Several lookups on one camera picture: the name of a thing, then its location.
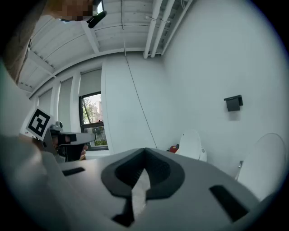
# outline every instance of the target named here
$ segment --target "ceiling beam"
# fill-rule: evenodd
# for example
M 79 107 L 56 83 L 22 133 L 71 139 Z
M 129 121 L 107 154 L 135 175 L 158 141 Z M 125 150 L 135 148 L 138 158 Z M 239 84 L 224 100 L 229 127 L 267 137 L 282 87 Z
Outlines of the ceiling beam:
M 28 50 L 28 58 L 33 61 L 37 67 L 40 67 L 48 74 L 53 74 L 55 72 L 53 67 L 51 67 L 47 62 L 36 55 L 32 50 Z
M 129 51 L 144 51 L 145 48 L 144 47 L 126 47 L 126 52 L 129 52 Z M 52 75 L 50 75 L 47 79 L 45 79 L 41 84 L 39 84 L 38 86 L 36 86 L 31 94 L 30 97 L 32 97 L 35 92 L 38 91 L 38 89 L 44 84 L 46 83 L 49 79 L 51 79 L 52 77 L 56 77 L 57 74 L 59 74 L 60 72 L 63 72 L 65 71 L 66 69 L 74 66 L 74 65 L 77 65 L 78 63 L 81 63 L 81 62 L 84 62 L 86 60 L 89 60 L 89 59 L 94 59 L 96 57 L 100 57 L 100 56 L 103 56 L 103 55 L 109 55 L 109 54 L 114 54 L 114 53 L 120 53 L 120 52 L 124 52 L 124 48 L 118 48 L 118 49 L 114 49 L 114 50 L 108 50 L 108 51 L 102 51 L 102 52 L 99 52 L 98 54 L 93 54 L 93 55 L 88 55 L 88 56 L 85 56 L 85 57 L 82 57 L 78 60 L 74 60 L 73 62 L 63 66 L 62 68 L 59 68 L 56 72 L 54 72 Z
M 87 22 L 81 22 L 81 25 L 82 25 L 82 28 L 86 34 L 86 37 L 88 38 L 89 40 L 89 43 L 94 51 L 95 54 L 99 53 L 99 43 L 98 43 L 98 40 L 96 38 L 96 35 L 95 35 L 95 32 L 93 29 L 90 29 L 88 27 L 88 24 Z
M 125 36 L 126 38 L 129 38 L 129 37 L 134 37 L 134 38 L 137 38 L 138 36 L 143 36 L 144 35 L 147 35 L 148 33 L 147 32 L 126 32 L 125 33 Z M 99 41 L 103 41 L 103 40 L 108 40 L 108 39 L 111 39 L 111 38 L 119 38 L 121 39 L 122 37 L 124 37 L 124 34 L 117 34 L 116 36 L 112 37 L 111 35 L 107 35 L 107 36 L 101 36 L 101 37 L 98 37 Z
M 121 23 L 115 23 L 115 24 L 110 24 L 109 26 L 108 25 L 105 25 L 103 27 L 98 27 L 97 29 L 94 30 L 94 32 L 98 32 L 99 30 L 103 30 L 103 29 L 109 29 L 109 28 L 114 28 L 114 27 L 121 27 Z M 144 26 L 144 27 L 149 27 L 149 23 L 126 23 L 125 24 L 126 28 L 128 27 L 133 27 L 133 26 Z M 166 27 L 164 28 L 164 30 L 169 30 L 169 26 L 166 25 Z

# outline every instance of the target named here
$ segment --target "cable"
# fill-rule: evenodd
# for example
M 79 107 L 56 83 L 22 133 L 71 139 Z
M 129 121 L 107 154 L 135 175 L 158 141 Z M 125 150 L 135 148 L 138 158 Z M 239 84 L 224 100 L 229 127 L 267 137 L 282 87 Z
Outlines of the cable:
M 128 69 L 130 70 L 130 74 L 131 74 L 131 69 L 130 69 L 130 65 L 128 64 L 127 58 L 126 58 L 126 62 L 127 62 L 127 65 L 128 65 Z M 131 79 L 132 79 L 132 82 L 133 82 L 134 87 L 135 87 L 135 82 L 134 82 L 134 78 L 132 77 L 132 74 L 131 74 Z M 138 95 L 138 93 L 137 93 L 136 87 L 135 87 L 135 91 L 136 91 L 136 95 L 137 95 L 137 97 L 138 97 L 138 99 L 139 99 L 139 102 L 140 102 L 140 97 L 139 97 L 139 95 Z M 149 127 L 149 123 L 148 123 L 148 120 L 146 119 L 145 112 L 144 112 L 143 106 L 141 105 L 141 102 L 140 102 L 140 107 L 141 107 L 141 109 L 142 109 L 142 111 L 143 111 L 143 114 L 144 114 L 146 123 L 147 123 L 147 125 L 148 125 L 148 127 Z M 155 140 L 154 140 L 152 131 L 150 130 L 150 127 L 149 127 L 149 131 L 150 131 L 150 134 L 152 135 L 152 138 L 153 138 L 153 141 L 154 141 L 154 144 L 155 144 L 155 148 L 157 148 L 157 144 L 155 143 Z

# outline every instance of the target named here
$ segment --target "window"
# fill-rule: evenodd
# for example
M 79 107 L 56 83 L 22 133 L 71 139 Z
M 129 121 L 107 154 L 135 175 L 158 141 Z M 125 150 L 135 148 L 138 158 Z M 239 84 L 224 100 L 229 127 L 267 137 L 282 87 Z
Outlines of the window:
M 103 1 L 101 1 L 97 8 L 97 13 L 99 14 L 100 12 L 103 12 Z
M 95 141 L 88 144 L 88 150 L 108 150 L 100 92 L 79 97 L 79 120 L 81 132 L 96 135 Z

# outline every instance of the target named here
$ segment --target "white cylinder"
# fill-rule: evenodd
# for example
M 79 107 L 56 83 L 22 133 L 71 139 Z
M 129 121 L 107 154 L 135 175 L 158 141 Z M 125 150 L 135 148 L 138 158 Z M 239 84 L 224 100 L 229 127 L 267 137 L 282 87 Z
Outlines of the white cylinder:
M 154 9 L 153 9 L 153 14 L 152 14 L 152 18 L 150 21 L 150 26 L 149 26 L 149 33 L 148 33 L 148 38 L 146 41 L 146 45 L 145 45 L 145 50 L 144 50 L 144 58 L 147 59 L 148 58 L 148 54 L 149 54 L 149 47 L 150 44 L 152 42 L 152 37 L 154 34 L 154 27 L 158 18 L 158 14 L 159 14 L 159 9 L 161 8 L 161 4 L 162 4 L 163 0 L 155 0 L 154 1 Z
M 164 30 L 164 27 L 167 23 L 167 19 L 168 17 L 170 16 L 170 13 L 171 13 L 171 10 L 172 10 L 172 6 L 174 4 L 175 0 L 168 0 L 168 4 L 166 6 L 166 9 L 163 13 L 163 18 L 161 20 L 161 24 L 158 28 L 158 34 L 157 34 L 157 37 L 155 39 L 155 42 L 154 42 L 154 47 L 153 47 L 153 51 L 152 51 L 152 54 L 151 54 L 151 57 L 154 58 L 155 56 L 155 52 L 157 51 L 157 48 L 158 48 L 158 44 L 159 44 L 159 41 L 162 37 L 162 34 L 163 34 L 163 30 Z
M 168 47 L 168 44 L 170 43 L 170 41 L 171 41 L 174 33 L 176 32 L 178 26 L 180 25 L 180 23 L 181 23 L 181 21 L 182 21 L 182 18 L 185 16 L 185 13 L 187 12 L 187 10 L 188 10 L 189 6 L 191 5 L 192 1 L 193 1 L 193 0 L 189 0 L 188 3 L 187 3 L 187 5 L 186 5 L 186 7 L 184 8 L 184 10 L 183 10 L 180 18 L 178 19 L 178 21 L 177 21 L 174 29 L 172 30 L 172 33 L 171 33 L 170 37 L 168 38 L 168 40 L 167 40 L 167 42 L 166 42 L 166 44 L 165 44 L 165 46 L 164 46 L 164 48 L 163 48 L 162 55 L 164 55 L 164 53 L 165 53 L 165 51 L 166 51 L 166 49 L 167 49 L 167 47 Z

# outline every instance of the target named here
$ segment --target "white wall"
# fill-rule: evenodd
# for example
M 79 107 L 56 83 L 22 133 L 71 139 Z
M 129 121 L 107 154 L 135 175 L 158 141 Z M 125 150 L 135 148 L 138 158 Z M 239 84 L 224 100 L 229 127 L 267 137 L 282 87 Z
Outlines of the white wall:
M 168 150 L 181 136 L 175 132 L 175 103 L 163 62 L 159 56 L 145 60 L 139 53 L 127 54 L 127 60 L 156 146 Z
M 71 132 L 81 132 L 79 119 L 79 86 L 81 74 L 75 71 L 70 92 L 70 130 Z
M 105 78 L 102 78 L 104 129 L 106 135 L 107 130 L 110 133 L 113 153 L 155 148 L 124 55 L 107 57 L 102 73 Z
M 234 176 L 264 134 L 288 149 L 288 57 L 265 17 L 246 1 L 197 1 L 164 56 L 180 129 L 196 129 L 208 162 Z M 224 98 L 242 95 L 241 111 Z
M 70 92 L 72 78 L 61 83 L 59 100 L 58 100 L 58 118 L 62 122 L 63 130 L 71 131 L 70 125 Z

